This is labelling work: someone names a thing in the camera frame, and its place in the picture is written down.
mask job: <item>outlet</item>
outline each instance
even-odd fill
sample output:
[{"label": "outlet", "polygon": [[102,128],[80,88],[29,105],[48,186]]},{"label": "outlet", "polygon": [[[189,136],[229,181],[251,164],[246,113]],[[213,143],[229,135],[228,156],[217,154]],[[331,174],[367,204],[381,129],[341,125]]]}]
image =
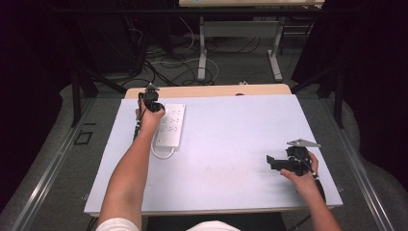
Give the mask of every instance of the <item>outlet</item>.
[{"label": "outlet", "polygon": [[184,104],[166,104],[166,114],[163,116],[156,146],[158,147],[178,147],[183,127]]}]

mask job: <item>person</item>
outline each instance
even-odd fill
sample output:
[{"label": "person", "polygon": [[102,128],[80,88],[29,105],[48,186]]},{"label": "person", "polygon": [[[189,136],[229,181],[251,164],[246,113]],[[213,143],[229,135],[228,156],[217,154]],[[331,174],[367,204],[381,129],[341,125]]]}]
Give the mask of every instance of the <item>person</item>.
[{"label": "person", "polygon": [[[164,109],[152,113],[141,101],[140,110],[137,110],[137,117],[141,120],[140,132],[111,176],[102,203],[97,231],[141,230],[141,204],[148,172],[150,144],[165,113]],[[318,159],[313,153],[310,153],[310,158],[312,169],[318,172]],[[280,173],[294,183],[298,193],[306,201],[315,230],[341,230],[323,201],[310,171],[300,177],[285,169]],[[199,223],[189,230],[212,230],[212,228],[213,230],[239,230],[216,220]]]}]

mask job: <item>metal frame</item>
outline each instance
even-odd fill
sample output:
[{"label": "metal frame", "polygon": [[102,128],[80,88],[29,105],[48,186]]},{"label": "metal frame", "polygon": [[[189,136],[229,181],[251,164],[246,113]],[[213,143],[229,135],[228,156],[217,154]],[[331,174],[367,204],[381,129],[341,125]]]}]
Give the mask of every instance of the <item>metal frame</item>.
[{"label": "metal frame", "polygon": [[345,158],[347,159],[348,165],[350,166],[351,171],[356,178],[363,197],[366,199],[366,202],[371,210],[372,217],[375,219],[378,228],[382,231],[394,230],[394,227],[391,224],[391,221],[389,220],[386,212],[384,211],[381,202],[379,201],[378,196],[374,190],[374,187],[372,186],[367,176],[366,169],[364,168],[359,158],[358,152],[352,146],[350,140],[347,137],[347,134],[345,133],[345,130],[341,129],[338,126],[336,119],[332,116],[331,107],[333,106],[330,104],[329,99],[321,99],[320,102],[327,116],[331,118],[330,121],[333,125],[333,128],[337,131],[340,140],[343,143],[346,154]]},{"label": "metal frame", "polygon": [[207,50],[205,38],[207,37],[265,37],[273,38],[272,49],[268,50],[268,58],[272,67],[273,78],[276,82],[282,82],[282,75],[276,54],[279,49],[280,39],[285,18],[279,21],[204,21],[200,17],[200,61],[197,80],[205,79],[205,67]]},{"label": "metal frame", "polygon": [[[82,124],[82,121],[85,119],[86,115],[90,112],[93,107],[95,98],[88,98],[84,106],[84,116],[82,116],[78,122]],[[22,212],[18,216],[15,224],[13,225],[12,231],[21,231],[29,230],[31,223],[33,222],[39,208],[41,207],[42,202],[45,197],[48,195],[48,192],[51,189],[55,179],[57,178],[58,172],[64,164],[66,155],[74,142],[75,137],[80,133],[81,125],[77,125],[74,128],[71,128],[66,135],[66,138],[60,148],[60,150],[55,154],[55,157],[48,165],[48,168],[42,174],[41,179],[39,180],[36,188],[30,196],[30,199],[24,206]]]}]

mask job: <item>hand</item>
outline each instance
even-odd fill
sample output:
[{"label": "hand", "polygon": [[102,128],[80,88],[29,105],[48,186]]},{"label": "hand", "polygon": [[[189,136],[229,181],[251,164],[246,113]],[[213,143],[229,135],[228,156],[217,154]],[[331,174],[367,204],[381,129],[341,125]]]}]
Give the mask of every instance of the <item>hand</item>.
[{"label": "hand", "polygon": [[161,109],[157,113],[152,113],[150,110],[146,108],[143,100],[141,100],[140,109],[136,110],[137,119],[141,119],[140,131],[154,133],[160,124],[160,120],[165,114],[166,114],[166,111],[164,109]]},{"label": "hand", "polygon": [[[318,174],[319,161],[312,152],[309,152],[309,156],[312,160],[312,170]],[[297,192],[305,199],[306,203],[312,202],[313,199],[316,199],[316,196],[321,198],[312,172],[308,171],[302,176],[297,176],[291,171],[282,169],[280,173],[293,182]]]}]

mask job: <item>gray carpet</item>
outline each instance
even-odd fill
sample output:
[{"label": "gray carpet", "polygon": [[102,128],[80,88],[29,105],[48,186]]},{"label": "gray carpet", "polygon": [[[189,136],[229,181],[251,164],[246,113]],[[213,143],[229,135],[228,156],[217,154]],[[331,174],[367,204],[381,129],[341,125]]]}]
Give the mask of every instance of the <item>gray carpet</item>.
[{"label": "gray carpet", "polygon": [[[235,51],[237,48],[245,46],[249,41],[250,39],[247,38],[223,38],[215,39],[213,43],[217,45],[218,50],[222,47],[222,49]],[[243,80],[249,84],[274,83],[266,57],[267,44],[267,41],[261,40],[258,49],[247,54],[227,55],[210,53],[208,58],[217,64],[219,70],[216,85],[238,84],[238,82]],[[285,43],[284,55],[278,57],[281,72],[284,75],[284,83],[289,86],[293,85],[290,77],[303,44],[303,38],[288,38]],[[217,72],[217,68],[210,63],[208,63],[208,68],[214,74]],[[172,76],[173,78],[187,70],[184,66],[172,69],[158,66],[157,69],[164,75]],[[138,78],[152,78],[152,74],[150,72],[143,72]],[[187,79],[191,79],[191,74],[183,74],[175,82],[182,84]],[[142,84],[144,83],[141,81],[132,81],[127,83],[125,87],[139,87]],[[164,83],[158,80],[155,84],[162,86]],[[59,168],[51,189],[47,192],[43,201],[41,201],[41,206],[34,212],[35,216],[30,220],[29,225],[27,225],[27,230],[87,229],[90,216],[83,213],[86,203],[83,197],[86,193],[89,193],[92,186],[106,141],[115,120],[120,96],[122,96],[106,86],[97,86],[101,93],[98,98],[89,100],[91,108],[89,113],[84,115],[84,120],[81,121],[80,127],[78,127],[75,136],[76,141],[73,141],[72,145],[69,146],[64,164]],[[300,92],[298,98],[317,141],[322,145],[321,153],[333,175],[335,183],[343,188],[341,197],[344,201],[344,206],[333,209],[333,213],[344,230],[378,230],[380,228],[377,226],[365,196],[362,194],[361,187],[350,169],[344,146],[340,142],[336,128],[331,122],[332,117],[324,110],[323,105],[327,103],[324,101],[326,99],[317,99],[315,90],[316,88],[311,86]],[[20,188],[2,212],[0,216],[1,230],[12,230],[42,174],[46,171],[53,158],[59,154],[66,134],[70,131],[69,125],[72,119],[70,88],[63,90],[62,95],[64,96],[64,107],[60,112],[58,121]],[[344,126],[352,145],[358,150],[358,125],[353,118],[352,111],[346,105],[344,105]],[[378,199],[392,221],[394,229],[408,230],[408,222],[405,219],[408,218],[406,211],[406,208],[408,208],[408,196],[406,191],[402,189],[393,176],[384,170],[364,160],[363,163],[370,181],[378,194]],[[286,212],[283,215],[285,223],[289,228],[307,216],[308,212]],[[299,230],[312,230],[311,221],[304,223],[299,227]]]}]

